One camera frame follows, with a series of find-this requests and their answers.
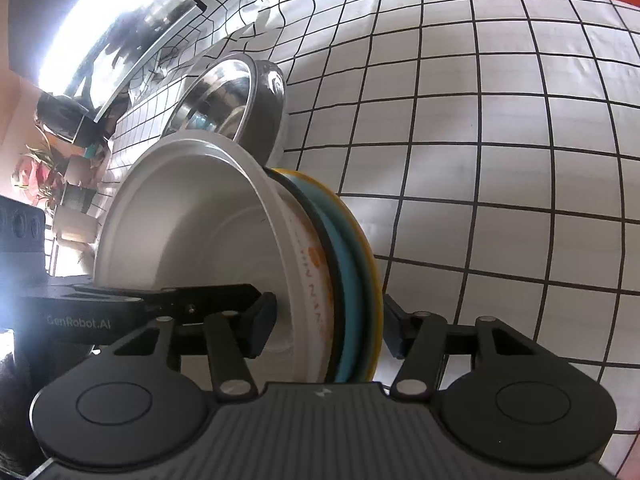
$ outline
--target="metal bowl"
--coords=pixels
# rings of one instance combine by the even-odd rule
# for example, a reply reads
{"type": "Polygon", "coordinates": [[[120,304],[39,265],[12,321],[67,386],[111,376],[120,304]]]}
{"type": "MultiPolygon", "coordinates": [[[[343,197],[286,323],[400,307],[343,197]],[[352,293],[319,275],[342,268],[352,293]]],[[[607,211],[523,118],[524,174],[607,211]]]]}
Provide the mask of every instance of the metal bowl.
{"type": "Polygon", "coordinates": [[[181,129],[207,130],[234,140],[262,166],[277,158],[286,123],[282,72],[247,54],[218,60],[175,106],[162,137],[181,129]]]}

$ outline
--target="black grid line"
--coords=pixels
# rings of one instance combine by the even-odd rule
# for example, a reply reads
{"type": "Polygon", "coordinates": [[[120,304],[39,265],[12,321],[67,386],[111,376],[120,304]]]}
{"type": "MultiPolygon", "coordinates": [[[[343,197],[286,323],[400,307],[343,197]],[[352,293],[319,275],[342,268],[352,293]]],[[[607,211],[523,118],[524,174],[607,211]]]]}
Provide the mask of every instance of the black grid line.
{"type": "Polygon", "coordinates": [[[474,28],[474,43],[476,46],[476,77],[478,85],[478,146],[476,148],[476,181],[474,183],[474,204],[471,210],[471,223],[469,226],[469,236],[466,247],[465,271],[462,274],[462,283],[460,285],[460,294],[458,296],[458,304],[456,305],[456,313],[453,317],[453,323],[457,324],[462,311],[462,302],[465,298],[466,280],[468,279],[468,271],[471,266],[471,255],[473,252],[474,234],[476,232],[476,219],[478,218],[478,199],[480,195],[480,171],[482,162],[482,71],[480,67],[480,46],[478,41],[478,24],[476,22],[476,9],[474,0],[469,0],[471,6],[471,19],[474,28]]]}
{"type": "MultiPolygon", "coordinates": [[[[574,8],[575,10],[575,6],[574,3],[569,0],[570,5],[574,8]]],[[[582,27],[582,32],[584,34],[584,37],[587,41],[587,44],[589,45],[589,49],[591,51],[591,54],[593,55],[593,60],[594,63],[596,65],[596,70],[598,72],[598,77],[600,78],[600,83],[602,85],[602,91],[604,92],[604,97],[605,100],[607,102],[607,108],[609,110],[609,119],[611,121],[611,129],[613,132],[613,140],[614,140],[614,144],[616,147],[616,155],[617,155],[617,161],[618,161],[618,179],[620,181],[620,218],[622,219],[622,222],[620,223],[620,270],[618,271],[618,290],[620,290],[622,288],[622,278],[623,278],[623,274],[624,274],[624,270],[625,270],[625,254],[626,254],[626,244],[625,244],[625,233],[626,233],[626,229],[625,229],[625,184],[624,184],[624,179],[623,179],[623,175],[622,175],[622,160],[620,159],[620,144],[618,142],[618,134],[616,131],[616,121],[615,118],[613,116],[613,110],[611,108],[611,102],[609,101],[609,93],[607,91],[607,86],[605,84],[604,81],[604,76],[602,75],[602,70],[600,69],[600,64],[598,63],[598,59],[596,58],[596,54],[595,51],[593,49],[593,45],[591,43],[591,40],[589,38],[589,35],[587,34],[587,30],[584,27],[584,23],[582,22],[582,20],[580,19],[580,26],[582,27]]],[[[609,330],[609,338],[607,340],[607,347],[605,349],[605,354],[604,354],[604,360],[607,360],[607,357],[609,356],[609,351],[611,348],[611,343],[613,341],[613,335],[614,335],[614,331],[616,329],[616,319],[618,318],[618,309],[620,307],[620,293],[617,292],[616,293],[616,302],[614,304],[614,309],[613,309],[613,316],[611,319],[611,328],[609,330]]],[[[604,366],[600,368],[600,373],[598,374],[598,382],[600,382],[602,380],[602,375],[604,374],[604,366]]]]}
{"type": "Polygon", "coordinates": [[[524,9],[525,16],[527,17],[527,23],[529,25],[529,31],[531,34],[531,39],[533,41],[534,49],[536,51],[538,67],[540,69],[540,79],[542,81],[542,91],[545,99],[546,127],[548,128],[549,159],[551,164],[551,211],[549,214],[549,245],[546,252],[545,285],[542,286],[540,307],[538,309],[538,318],[536,319],[536,327],[533,333],[533,341],[537,341],[538,336],[540,335],[540,327],[542,326],[542,318],[545,312],[546,295],[548,294],[547,282],[549,280],[549,276],[551,275],[551,261],[554,254],[554,238],[556,234],[556,156],[554,153],[554,131],[551,121],[551,106],[549,104],[548,87],[546,86],[545,70],[542,65],[542,56],[540,56],[540,48],[538,46],[538,40],[536,39],[536,33],[533,29],[533,24],[531,23],[529,9],[527,9],[527,5],[524,0],[520,0],[520,3],[522,4],[522,8],[524,9]]]}
{"type": "MultiPolygon", "coordinates": [[[[421,94],[418,95],[418,99],[422,99],[422,98],[426,98],[426,97],[453,97],[453,96],[458,96],[458,95],[476,95],[476,92],[444,92],[444,93],[438,93],[438,94],[421,94]]],[[[495,95],[495,96],[522,96],[522,97],[544,97],[545,95],[543,93],[538,93],[538,92],[482,92],[482,95],[485,96],[489,96],[489,95],[495,95]]],[[[548,96],[550,98],[561,98],[561,99],[569,99],[569,100],[573,100],[573,101],[588,101],[588,102],[593,102],[593,103],[611,103],[612,105],[617,105],[617,106],[622,106],[622,107],[626,107],[626,108],[635,108],[635,109],[640,109],[640,104],[629,104],[629,103],[623,103],[623,102],[619,102],[619,101],[607,101],[604,99],[599,99],[596,97],[584,97],[584,96],[572,96],[572,95],[565,95],[565,94],[548,94],[548,96]]],[[[400,96],[400,97],[386,97],[386,98],[377,98],[377,99],[362,99],[361,102],[363,103],[384,103],[384,102],[388,102],[388,101],[399,101],[402,99],[406,99],[405,96],[400,96]]],[[[356,105],[358,104],[358,101],[349,101],[349,102],[342,102],[342,103],[336,103],[333,105],[327,105],[327,106],[314,106],[312,108],[307,108],[305,110],[296,110],[293,112],[289,112],[289,115],[298,115],[298,114],[306,114],[309,112],[313,112],[313,111],[317,111],[317,110],[326,110],[328,108],[335,108],[338,106],[347,106],[347,105],[356,105]]]]}
{"type": "MultiPolygon", "coordinates": [[[[347,4],[347,0],[344,0],[344,2],[342,3],[342,9],[340,10],[340,16],[338,17],[337,23],[340,23],[340,21],[342,20],[342,15],[344,14],[344,9],[345,6],[347,4]]],[[[338,34],[338,27],[335,27],[334,30],[334,34],[333,37],[331,39],[331,42],[329,43],[329,52],[327,53],[326,59],[324,60],[324,66],[322,67],[322,73],[319,77],[319,82],[318,82],[318,88],[316,89],[316,95],[314,97],[314,103],[313,103],[313,108],[316,107],[316,105],[318,104],[318,98],[320,97],[320,91],[322,89],[322,82],[324,80],[325,74],[326,74],[326,68],[329,65],[329,58],[331,57],[331,52],[332,49],[334,47],[334,41],[335,41],[335,37],[338,34]]],[[[369,56],[371,55],[371,47],[369,46],[369,56]]],[[[364,73],[362,75],[362,88],[360,89],[360,97],[362,98],[362,89],[364,88],[364,80],[366,78],[366,73],[364,73]]],[[[302,139],[302,149],[300,151],[300,156],[298,157],[298,161],[296,163],[296,170],[300,169],[300,163],[302,162],[302,154],[306,145],[306,140],[308,139],[309,136],[309,129],[311,127],[311,121],[313,120],[313,116],[314,116],[314,112],[311,111],[311,113],[309,114],[307,123],[306,123],[306,129],[305,129],[305,136],[302,139]]]]}
{"type": "MultiPolygon", "coordinates": [[[[420,0],[420,24],[422,24],[423,21],[424,21],[424,0],[420,0]]],[[[376,23],[374,23],[371,29],[372,34],[375,33],[375,29],[376,29],[376,23]]],[[[418,30],[418,59],[416,63],[416,72],[415,72],[415,89],[414,89],[414,97],[413,97],[413,103],[412,103],[412,116],[411,116],[411,123],[409,125],[409,139],[408,139],[408,145],[406,150],[406,159],[404,161],[404,172],[402,174],[400,196],[398,199],[398,206],[396,206],[396,214],[394,217],[394,225],[393,225],[392,235],[391,235],[391,245],[389,247],[390,256],[393,256],[396,248],[396,240],[398,238],[398,224],[400,222],[400,214],[402,211],[402,200],[404,199],[404,192],[406,190],[406,181],[409,175],[409,164],[411,163],[412,143],[414,140],[414,131],[415,131],[415,116],[416,116],[417,107],[418,107],[418,94],[420,93],[420,90],[419,90],[420,89],[420,58],[422,57],[422,35],[423,35],[422,28],[420,28],[418,30]]],[[[355,127],[356,127],[356,124],[354,120],[353,131],[351,134],[352,142],[353,142],[353,135],[355,133],[355,127]]],[[[345,161],[344,171],[342,172],[342,181],[340,182],[340,189],[338,190],[338,193],[342,191],[342,184],[344,183],[344,177],[346,175],[346,168],[347,168],[346,164],[347,162],[345,161]]],[[[391,260],[389,260],[388,263],[386,264],[385,275],[382,281],[383,293],[386,292],[390,274],[391,274],[391,260]]]]}
{"type": "Polygon", "coordinates": [[[457,267],[446,264],[437,264],[434,262],[422,262],[419,260],[410,260],[408,258],[398,258],[394,256],[390,258],[389,256],[385,256],[384,254],[376,254],[377,260],[385,260],[392,261],[394,263],[399,264],[409,264],[417,267],[427,267],[429,269],[440,269],[440,270],[452,270],[453,272],[459,272],[467,274],[474,274],[476,276],[486,276],[489,278],[501,278],[503,280],[511,280],[513,282],[524,282],[524,283],[535,283],[537,285],[545,285],[548,286],[560,286],[562,288],[576,288],[578,290],[590,290],[593,292],[607,292],[609,294],[621,294],[623,296],[640,296],[640,290],[631,290],[626,288],[614,288],[610,286],[600,286],[600,285],[589,285],[587,283],[572,283],[572,282],[562,282],[559,280],[544,280],[543,278],[534,278],[532,276],[521,276],[518,274],[506,274],[504,272],[494,272],[492,270],[482,270],[482,269],[465,269],[465,267],[457,267]]]}

